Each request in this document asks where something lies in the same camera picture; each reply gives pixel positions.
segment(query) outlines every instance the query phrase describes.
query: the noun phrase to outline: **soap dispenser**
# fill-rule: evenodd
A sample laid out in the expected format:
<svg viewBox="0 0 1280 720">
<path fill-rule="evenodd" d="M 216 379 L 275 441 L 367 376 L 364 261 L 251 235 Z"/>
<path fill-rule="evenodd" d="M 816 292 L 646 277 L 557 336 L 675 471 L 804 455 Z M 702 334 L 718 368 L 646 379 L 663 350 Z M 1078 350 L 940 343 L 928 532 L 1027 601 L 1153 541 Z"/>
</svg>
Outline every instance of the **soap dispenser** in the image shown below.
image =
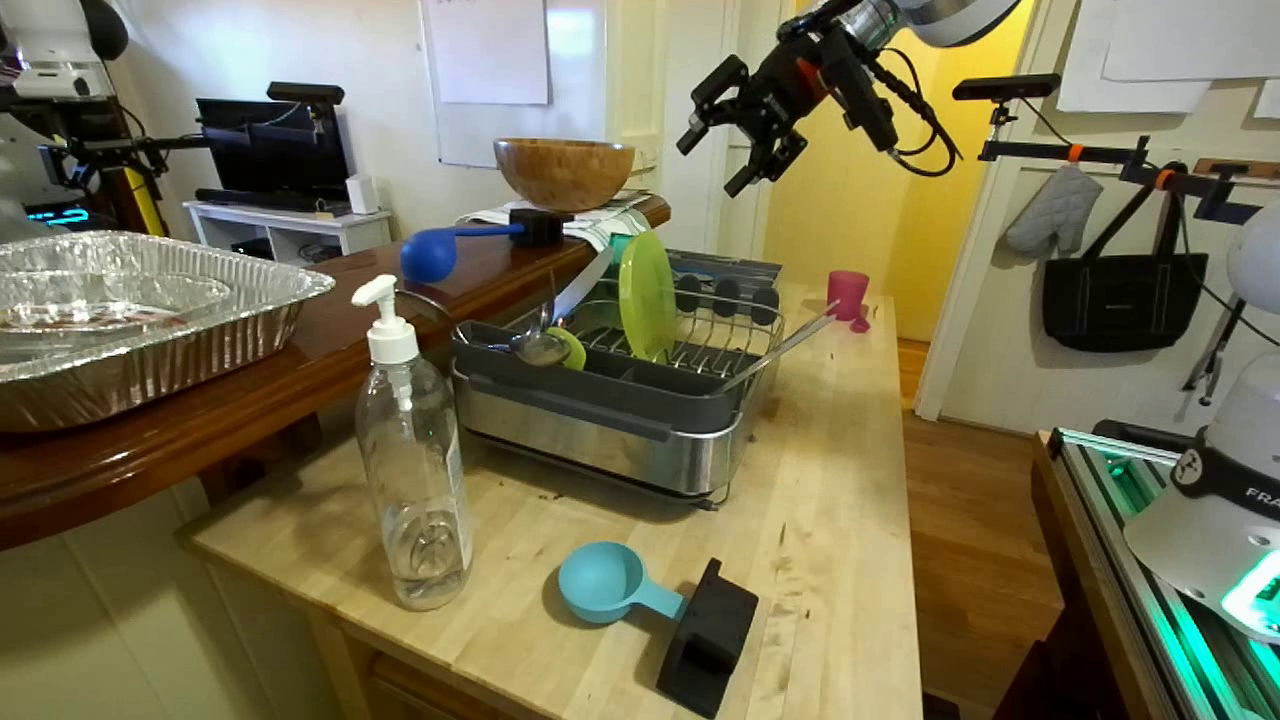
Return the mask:
<svg viewBox="0 0 1280 720">
<path fill-rule="evenodd" d="M 420 356 L 413 325 L 397 317 L 397 277 L 361 285 L 353 303 L 380 310 L 367 327 L 372 374 L 355 405 L 355 441 L 391 590 L 402 610 L 441 610 L 472 567 L 452 390 Z"/>
</svg>

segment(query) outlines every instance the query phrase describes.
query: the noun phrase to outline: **black phone holder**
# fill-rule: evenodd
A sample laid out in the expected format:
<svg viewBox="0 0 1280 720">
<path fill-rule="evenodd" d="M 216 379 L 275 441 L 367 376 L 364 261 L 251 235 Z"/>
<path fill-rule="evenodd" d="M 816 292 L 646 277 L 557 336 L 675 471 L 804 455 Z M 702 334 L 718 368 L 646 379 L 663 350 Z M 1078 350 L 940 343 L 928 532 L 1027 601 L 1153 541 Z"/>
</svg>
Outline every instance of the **black phone holder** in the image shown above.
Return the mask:
<svg viewBox="0 0 1280 720">
<path fill-rule="evenodd" d="M 724 579 L 718 561 L 706 561 L 675 621 L 654 689 L 700 717 L 715 717 L 726 676 L 747 645 L 754 603 L 754 592 Z"/>
</svg>

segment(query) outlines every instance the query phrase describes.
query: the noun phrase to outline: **stainless steel dish rack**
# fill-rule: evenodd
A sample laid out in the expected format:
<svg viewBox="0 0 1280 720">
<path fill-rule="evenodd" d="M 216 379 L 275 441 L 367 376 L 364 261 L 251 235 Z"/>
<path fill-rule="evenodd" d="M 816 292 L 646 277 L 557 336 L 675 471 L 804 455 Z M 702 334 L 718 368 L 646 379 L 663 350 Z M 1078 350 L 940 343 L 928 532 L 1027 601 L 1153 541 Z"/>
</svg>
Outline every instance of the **stainless steel dish rack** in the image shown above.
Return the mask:
<svg viewBox="0 0 1280 720">
<path fill-rule="evenodd" d="M 626 351 L 613 277 L 562 319 L 587 350 L 584 374 L 520 364 L 506 342 L 526 317 L 461 325 L 461 423 L 486 443 L 724 504 L 770 368 L 736 390 L 724 379 L 781 343 L 781 268 L 673 252 L 673 273 L 680 342 L 661 364 Z"/>
</svg>

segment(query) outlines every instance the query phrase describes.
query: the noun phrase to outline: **blue object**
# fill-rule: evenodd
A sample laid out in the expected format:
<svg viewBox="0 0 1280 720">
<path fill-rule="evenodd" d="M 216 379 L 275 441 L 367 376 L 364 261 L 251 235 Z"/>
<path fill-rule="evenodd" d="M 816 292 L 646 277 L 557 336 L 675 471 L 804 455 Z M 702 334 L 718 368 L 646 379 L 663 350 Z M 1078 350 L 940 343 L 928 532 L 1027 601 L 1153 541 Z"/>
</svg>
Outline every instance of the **blue object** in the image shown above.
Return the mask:
<svg viewBox="0 0 1280 720">
<path fill-rule="evenodd" d="M 400 247 L 400 277 L 406 285 L 441 285 L 457 268 L 461 235 L 515 235 L 520 225 L 457 225 L 457 227 L 423 227 Z"/>
<path fill-rule="evenodd" d="M 613 626 L 636 603 L 680 621 L 683 597 L 652 584 L 643 561 L 626 545 L 584 545 L 559 563 L 559 597 L 584 626 Z"/>
</svg>

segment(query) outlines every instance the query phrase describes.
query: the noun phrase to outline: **pink cup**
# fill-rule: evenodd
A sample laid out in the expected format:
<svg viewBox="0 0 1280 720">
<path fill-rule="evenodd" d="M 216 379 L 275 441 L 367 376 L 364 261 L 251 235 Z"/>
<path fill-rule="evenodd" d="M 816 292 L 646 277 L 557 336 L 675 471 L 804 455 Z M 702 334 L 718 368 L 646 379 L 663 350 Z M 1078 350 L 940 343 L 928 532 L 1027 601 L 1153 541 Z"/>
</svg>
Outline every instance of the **pink cup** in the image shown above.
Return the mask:
<svg viewBox="0 0 1280 720">
<path fill-rule="evenodd" d="M 837 319 L 846 319 L 846 327 L 866 327 L 866 273 L 826 273 L 826 303 L 837 303 Z"/>
</svg>

